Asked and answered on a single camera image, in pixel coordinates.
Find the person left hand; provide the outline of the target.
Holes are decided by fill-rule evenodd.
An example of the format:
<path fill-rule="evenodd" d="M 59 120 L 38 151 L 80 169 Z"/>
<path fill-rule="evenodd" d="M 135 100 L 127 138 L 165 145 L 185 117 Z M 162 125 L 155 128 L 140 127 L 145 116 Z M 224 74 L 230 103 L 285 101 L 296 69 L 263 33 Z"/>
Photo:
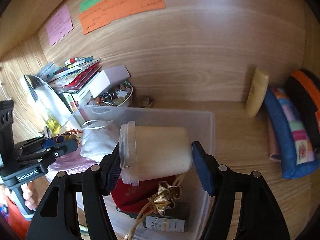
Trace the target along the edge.
<path fill-rule="evenodd" d="M 21 186 L 22 189 L 22 195 L 24 199 L 24 203 L 26 207 L 28 207 L 30 210 L 36 210 L 39 204 L 39 194 L 35 189 L 35 184 L 33 181 L 23 184 Z M 9 199 L 15 203 L 15 195 L 14 191 L 8 189 L 7 187 L 5 188 L 5 194 L 9 197 Z"/>

